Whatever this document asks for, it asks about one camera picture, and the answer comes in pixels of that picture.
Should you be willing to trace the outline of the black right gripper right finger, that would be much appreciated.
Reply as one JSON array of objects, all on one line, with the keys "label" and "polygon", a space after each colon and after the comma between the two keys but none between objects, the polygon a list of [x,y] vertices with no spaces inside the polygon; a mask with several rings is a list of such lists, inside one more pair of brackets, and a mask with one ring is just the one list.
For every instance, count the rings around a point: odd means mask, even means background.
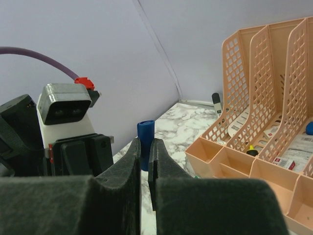
[{"label": "black right gripper right finger", "polygon": [[258,179],[194,178],[164,141],[150,149],[148,183],[159,235],[286,235],[270,186]]}]

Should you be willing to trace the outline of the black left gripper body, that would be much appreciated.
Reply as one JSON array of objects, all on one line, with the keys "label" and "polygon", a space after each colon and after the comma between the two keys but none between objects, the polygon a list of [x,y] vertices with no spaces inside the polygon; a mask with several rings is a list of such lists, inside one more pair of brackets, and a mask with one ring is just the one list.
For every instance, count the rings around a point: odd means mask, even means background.
[{"label": "black left gripper body", "polygon": [[112,136],[88,134],[56,140],[45,151],[44,175],[98,176],[113,165]]}]

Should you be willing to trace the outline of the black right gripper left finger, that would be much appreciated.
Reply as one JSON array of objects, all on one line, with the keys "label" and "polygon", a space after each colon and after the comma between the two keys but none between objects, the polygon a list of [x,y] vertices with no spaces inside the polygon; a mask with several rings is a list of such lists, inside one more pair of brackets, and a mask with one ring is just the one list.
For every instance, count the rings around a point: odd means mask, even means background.
[{"label": "black right gripper left finger", "polygon": [[2,177],[3,235],[138,235],[141,143],[100,175]]}]

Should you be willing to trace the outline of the blue pen cap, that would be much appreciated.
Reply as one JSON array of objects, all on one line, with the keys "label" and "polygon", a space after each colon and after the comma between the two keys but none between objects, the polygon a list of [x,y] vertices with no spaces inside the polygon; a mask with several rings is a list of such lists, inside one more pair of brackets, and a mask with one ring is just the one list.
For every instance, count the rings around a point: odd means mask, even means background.
[{"label": "blue pen cap", "polygon": [[141,169],[148,171],[150,148],[155,137],[155,121],[147,120],[137,124],[137,137],[141,143]]}]

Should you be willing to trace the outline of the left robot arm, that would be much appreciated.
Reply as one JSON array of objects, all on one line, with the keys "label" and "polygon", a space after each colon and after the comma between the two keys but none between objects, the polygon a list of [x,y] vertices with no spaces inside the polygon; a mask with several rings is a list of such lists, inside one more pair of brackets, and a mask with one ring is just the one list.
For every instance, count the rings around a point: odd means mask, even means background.
[{"label": "left robot arm", "polygon": [[69,128],[66,137],[60,131],[47,134],[58,137],[44,147],[36,104],[28,94],[18,96],[0,107],[0,163],[8,176],[97,176],[113,164],[111,139],[82,130],[91,104],[89,99],[53,102],[48,108],[48,127]]}]

